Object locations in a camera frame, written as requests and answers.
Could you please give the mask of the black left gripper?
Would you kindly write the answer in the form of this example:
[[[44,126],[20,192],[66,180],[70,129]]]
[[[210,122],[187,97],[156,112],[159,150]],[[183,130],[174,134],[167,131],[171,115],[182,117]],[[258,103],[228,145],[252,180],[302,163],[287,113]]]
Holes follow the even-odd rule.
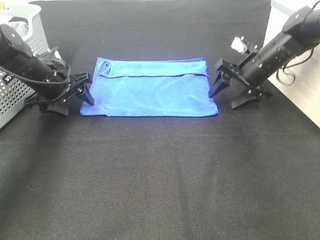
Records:
[[[95,104],[88,88],[88,84],[92,82],[88,72],[71,74],[70,66],[63,60],[46,65],[48,74],[43,81],[33,79],[24,81],[35,91],[35,94],[24,100],[26,107],[37,105],[43,113],[68,116],[69,109],[65,102],[72,96],[76,96],[91,106]]]

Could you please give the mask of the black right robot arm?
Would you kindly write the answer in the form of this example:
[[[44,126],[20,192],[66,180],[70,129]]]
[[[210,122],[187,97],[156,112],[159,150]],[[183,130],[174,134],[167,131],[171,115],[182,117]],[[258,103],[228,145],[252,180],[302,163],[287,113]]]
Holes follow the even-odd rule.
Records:
[[[231,48],[245,59],[238,64],[223,59],[216,63],[217,76],[210,86],[208,96],[214,97],[220,91],[230,87],[234,79],[244,85],[243,92],[231,103],[236,109],[246,103],[269,98],[264,82],[279,69],[285,69],[288,63],[320,44],[320,11],[305,6],[294,12],[283,25],[281,31],[264,47],[246,42],[243,37],[235,37]]]

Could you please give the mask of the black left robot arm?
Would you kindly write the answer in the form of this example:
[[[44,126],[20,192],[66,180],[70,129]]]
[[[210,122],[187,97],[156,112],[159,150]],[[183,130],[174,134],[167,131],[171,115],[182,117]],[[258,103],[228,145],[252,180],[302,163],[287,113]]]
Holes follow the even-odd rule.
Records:
[[[67,116],[65,102],[77,96],[94,105],[88,84],[92,79],[88,72],[72,74],[70,65],[57,58],[54,49],[35,54],[18,32],[8,24],[0,26],[0,68],[18,78],[35,91],[24,105],[37,105],[41,112],[56,112]]]

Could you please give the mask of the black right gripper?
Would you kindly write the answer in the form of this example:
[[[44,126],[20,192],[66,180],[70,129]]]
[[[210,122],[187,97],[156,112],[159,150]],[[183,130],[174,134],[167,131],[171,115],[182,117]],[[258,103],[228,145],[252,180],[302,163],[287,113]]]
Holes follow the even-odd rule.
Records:
[[[257,52],[247,54],[244,60],[235,64],[220,59],[215,64],[217,76],[210,86],[208,96],[213,98],[220,91],[230,87],[231,79],[241,82],[243,92],[231,102],[231,109],[257,102],[262,96],[270,98],[273,94],[265,81],[273,74],[273,45],[267,44]]]

